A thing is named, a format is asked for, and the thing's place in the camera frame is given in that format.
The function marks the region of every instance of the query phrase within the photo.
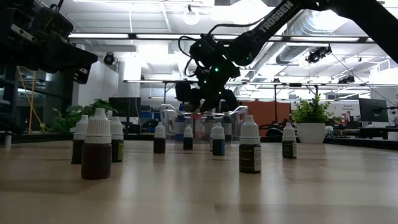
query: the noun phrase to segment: white dropper tip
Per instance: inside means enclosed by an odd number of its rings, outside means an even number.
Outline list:
[[[120,123],[119,117],[113,117],[112,118],[112,123]]]
[[[95,109],[95,114],[93,116],[93,119],[107,119],[105,116],[105,109],[103,108]]]
[[[80,118],[80,121],[82,121],[82,122],[88,122],[88,115],[82,115],[81,116],[81,118]]]

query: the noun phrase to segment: amber liquid bottle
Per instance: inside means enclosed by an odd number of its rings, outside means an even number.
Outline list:
[[[105,110],[97,108],[87,125],[81,158],[82,179],[98,180],[111,175],[111,143],[111,123],[105,116]]]

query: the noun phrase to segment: white bottle cap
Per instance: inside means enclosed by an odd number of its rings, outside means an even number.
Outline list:
[[[157,126],[155,128],[155,138],[162,138],[165,139],[166,138],[166,130],[163,127],[163,123],[162,122],[158,122]]]
[[[220,122],[217,122],[216,127],[213,131],[213,139],[225,139],[224,128],[222,127]]]
[[[123,140],[123,124],[119,117],[113,117],[111,122],[111,134],[113,140]]]
[[[210,130],[210,138],[214,138],[214,129],[217,127],[217,124],[213,124],[213,127]]]
[[[76,123],[74,140],[84,140],[87,133],[88,115],[82,115],[79,122]]]
[[[193,131],[190,124],[188,124],[187,127],[184,129],[184,137],[193,138]]]
[[[259,126],[254,122],[253,115],[247,115],[241,126],[240,144],[260,144]]]
[[[284,135],[282,136],[283,141],[296,141],[296,133],[292,127],[292,123],[286,123],[284,128]]]
[[[94,116],[88,120],[85,143],[112,143],[111,122],[105,116],[105,109],[95,109]]]

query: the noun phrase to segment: green plant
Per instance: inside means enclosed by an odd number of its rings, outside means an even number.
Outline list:
[[[320,103],[320,95],[315,95],[311,102],[300,99],[295,102],[297,107],[293,111],[292,118],[296,123],[326,123],[331,113],[327,112],[330,102]]]
[[[84,107],[80,105],[71,105],[67,108],[65,115],[53,108],[53,110],[57,112],[57,116],[54,117],[53,121],[50,123],[51,132],[70,133],[70,129],[76,126],[76,123],[79,122],[83,114],[88,115],[88,117],[93,116],[97,108],[105,109],[105,113],[109,110],[117,112],[108,101],[101,99],[96,99],[94,103]]]

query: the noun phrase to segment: ceiling duct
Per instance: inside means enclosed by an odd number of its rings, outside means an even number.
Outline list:
[[[284,35],[330,35],[337,28],[342,26],[347,20],[337,16],[333,11],[317,12],[305,10],[298,16],[296,21],[289,24]],[[306,51],[309,46],[287,45],[285,43],[275,43],[267,51],[259,63],[256,70],[268,63],[272,57],[276,56],[276,63],[289,64],[292,60]]]

